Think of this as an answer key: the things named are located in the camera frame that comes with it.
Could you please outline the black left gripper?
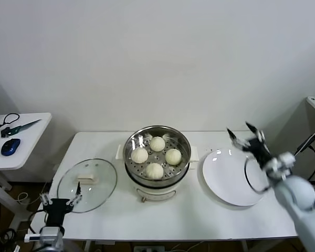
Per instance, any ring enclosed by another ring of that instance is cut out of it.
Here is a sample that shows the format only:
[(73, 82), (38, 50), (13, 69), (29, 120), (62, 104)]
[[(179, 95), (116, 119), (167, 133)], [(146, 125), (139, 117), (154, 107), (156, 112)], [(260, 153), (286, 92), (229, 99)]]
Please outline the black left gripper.
[(48, 193), (40, 194), (40, 201), (43, 210), (47, 213), (46, 226), (61, 227), (64, 222), (65, 215), (70, 213), (70, 207), (77, 205), (82, 198), (80, 182), (78, 182), (76, 193), (71, 200), (64, 198), (49, 197)]

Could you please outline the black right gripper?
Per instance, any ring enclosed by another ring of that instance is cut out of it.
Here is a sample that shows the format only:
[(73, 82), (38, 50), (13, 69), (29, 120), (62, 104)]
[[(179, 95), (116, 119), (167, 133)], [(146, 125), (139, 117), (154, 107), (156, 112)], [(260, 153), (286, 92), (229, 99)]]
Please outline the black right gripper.
[(266, 146), (264, 132), (249, 122), (245, 123), (249, 130), (256, 136), (256, 138), (251, 138), (246, 141), (238, 138), (229, 128), (226, 130), (232, 141), (232, 145), (241, 151), (251, 153), (256, 159), (260, 168), (263, 168), (273, 158), (273, 155)]

